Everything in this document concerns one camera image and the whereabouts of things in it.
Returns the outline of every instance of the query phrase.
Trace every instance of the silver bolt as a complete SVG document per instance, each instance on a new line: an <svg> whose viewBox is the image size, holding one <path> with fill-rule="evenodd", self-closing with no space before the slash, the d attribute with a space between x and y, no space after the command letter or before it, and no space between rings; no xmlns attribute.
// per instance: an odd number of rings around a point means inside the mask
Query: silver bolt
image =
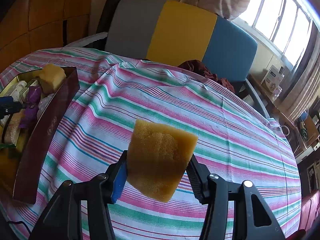
<svg viewBox="0 0 320 240"><path fill-rule="evenodd" d="M210 178L210 179L213 179L213 180L216 180L216 179L219 179L219 176L218 176L217 174L215 174L215 173L211 173L211 174L209 175L209 178Z"/></svg>
<svg viewBox="0 0 320 240"><path fill-rule="evenodd" d="M69 187L71 184L72 184L72 181L71 181L71 180L66 180L66 181L64 181L64 182L62 183L62 185L63 185L64 187Z"/></svg>
<svg viewBox="0 0 320 240"><path fill-rule="evenodd" d="M250 180L246 180L244 183L243 183L246 187L252 187L253 183L250 181Z"/></svg>
<svg viewBox="0 0 320 240"><path fill-rule="evenodd" d="M100 173L100 174L97 176L97 178L98 178L98 179L101 179L101 180L105 179L106 177L107 177L107 175L106 175L105 173Z"/></svg>

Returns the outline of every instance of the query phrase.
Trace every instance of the purple object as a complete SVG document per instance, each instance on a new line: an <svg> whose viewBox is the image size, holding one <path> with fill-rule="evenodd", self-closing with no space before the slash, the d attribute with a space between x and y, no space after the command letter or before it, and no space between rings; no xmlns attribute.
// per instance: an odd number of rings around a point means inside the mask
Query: purple object
<svg viewBox="0 0 320 240"><path fill-rule="evenodd" d="M37 112L39 110L38 104L41 99L42 89L40 86L29 87L26 98L27 108L24 110L24 116L20 121L19 128L29 128L36 124Z"/></svg>

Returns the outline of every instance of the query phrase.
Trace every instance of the chair backrest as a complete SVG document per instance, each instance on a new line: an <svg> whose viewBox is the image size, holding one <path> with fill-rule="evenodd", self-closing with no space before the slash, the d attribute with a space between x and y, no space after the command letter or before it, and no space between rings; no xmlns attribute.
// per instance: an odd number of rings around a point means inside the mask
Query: chair backrest
<svg viewBox="0 0 320 240"><path fill-rule="evenodd" d="M230 82L247 77L257 42L233 23L171 0L121 0L105 51L178 66L198 59Z"/></svg>

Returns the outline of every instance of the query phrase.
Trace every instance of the yellow sponge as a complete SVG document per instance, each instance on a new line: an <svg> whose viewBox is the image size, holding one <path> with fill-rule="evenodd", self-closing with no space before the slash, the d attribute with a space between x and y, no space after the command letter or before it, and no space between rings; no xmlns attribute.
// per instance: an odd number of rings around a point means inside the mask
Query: yellow sponge
<svg viewBox="0 0 320 240"><path fill-rule="evenodd" d="M127 152L128 182L168 202L192 157L198 137L169 125L136 120Z"/></svg>
<svg viewBox="0 0 320 240"><path fill-rule="evenodd" d="M45 94L57 92L66 78L63 68L51 63L44 66L39 76L41 87Z"/></svg>

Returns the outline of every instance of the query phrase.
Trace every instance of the tablecloth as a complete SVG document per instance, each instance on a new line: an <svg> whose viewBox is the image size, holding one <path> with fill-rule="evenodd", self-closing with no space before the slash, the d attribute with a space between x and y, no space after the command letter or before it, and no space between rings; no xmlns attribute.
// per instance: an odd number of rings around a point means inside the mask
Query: tablecloth
<svg viewBox="0 0 320 240"><path fill-rule="evenodd" d="M80 90L54 135L35 205L12 202L1 192L6 219L30 229L66 179L88 181L105 172L128 148L136 119L165 123L199 136L194 154L227 181L250 179L261 192L286 236L299 226L300 179L290 145L274 119L265 119L221 85L174 67L119 57L87 48L45 49L16 61L0 75L3 88L18 73L47 63L75 66ZM109 205L118 240L198 239L206 205L194 198L185 173L168 203L143 196L126 182L121 198ZM229 203L226 238L232 237ZM84 239L89 238L82 202ZM23 225L12 226L21 239Z"/></svg>

